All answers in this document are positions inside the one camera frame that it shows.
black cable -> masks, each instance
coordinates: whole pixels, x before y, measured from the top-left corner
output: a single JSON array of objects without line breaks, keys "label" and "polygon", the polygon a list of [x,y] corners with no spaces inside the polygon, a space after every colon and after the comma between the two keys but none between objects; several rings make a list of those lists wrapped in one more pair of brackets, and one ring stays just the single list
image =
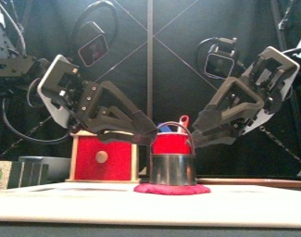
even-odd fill
[{"label": "black cable", "polygon": [[113,34],[112,34],[112,37],[108,40],[108,46],[111,46],[111,44],[113,42],[113,39],[116,37],[116,34],[117,34],[117,16],[116,16],[113,4],[109,1],[97,1],[97,2],[95,2],[95,3],[92,3],[87,6],[84,11],[79,15],[79,18],[75,21],[73,30],[72,30],[72,33],[71,33],[71,39],[75,38],[77,30],[79,30],[80,26],[83,25],[84,19],[87,18],[87,16],[93,12],[95,9],[97,9],[100,7],[107,7],[109,9],[112,17],[113,17],[113,21],[115,21]]},{"label": "black cable", "polygon": [[25,135],[23,135],[20,132],[17,132],[13,127],[11,126],[9,122],[8,122],[8,118],[7,118],[7,98],[3,98],[3,105],[1,105],[1,109],[3,109],[3,121],[5,123],[5,126],[8,127],[8,129],[25,141],[29,141],[32,143],[36,144],[57,144],[61,143],[68,137],[69,137],[69,131],[67,131],[67,133],[57,138],[56,140],[39,140],[35,138],[31,138]]},{"label": "black cable", "polygon": [[20,41],[20,46],[21,46],[21,52],[20,53],[21,53],[21,55],[24,55],[25,54],[25,39],[24,39],[24,36],[23,36],[23,34],[20,32],[17,24],[15,23],[13,19],[11,18],[9,14],[8,14],[8,12],[4,9],[1,4],[0,4],[0,9],[5,13],[8,21],[9,21],[11,25],[12,25],[13,29],[16,30],[19,41]]}]

black backdrop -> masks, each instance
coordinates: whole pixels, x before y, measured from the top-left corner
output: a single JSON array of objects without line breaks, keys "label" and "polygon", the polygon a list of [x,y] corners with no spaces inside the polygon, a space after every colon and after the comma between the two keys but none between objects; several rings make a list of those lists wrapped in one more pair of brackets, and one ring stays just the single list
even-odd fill
[{"label": "black backdrop", "polygon": [[[68,56],[69,34],[75,19],[92,0],[33,0],[25,22],[25,50],[36,58],[52,61],[57,54]],[[119,35],[108,54],[88,71],[93,81],[109,80],[143,110],[150,111],[155,123],[190,116],[191,123],[203,109],[219,80],[199,75],[194,54],[198,43],[210,37],[238,38],[240,61],[250,65],[266,46],[278,48],[271,4],[267,0],[112,0],[119,18]],[[280,14],[289,1],[279,0]],[[23,17],[27,1],[16,1]],[[100,8],[92,20],[112,35],[113,22],[108,10]],[[301,0],[295,1],[284,30],[287,47],[295,47],[301,38]],[[15,42],[15,34],[8,32]],[[148,62],[147,40],[152,42]],[[147,79],[152,78],[152,103],[147,106]],[[301,87],[298,89],[301,105]],[[45,109],[33,109],[20,98],[9,103],[8,118],[20,131],[28,131],[48,116]],[[293,107],[286,101],[264,125],[266,129],[301,155],[295,134]],[[35,133],[39,139],[57,138],[64,130],[49,121]],[[0,130],[0,154],[19,140]],[[0,159],[17,156],[71,156],[72,139],[57,145],[20,142]],[[232,145],[211,145],[196,149],[196,173],[207,176],[294,176],[299,163],[266,136],[254,130]]]}]

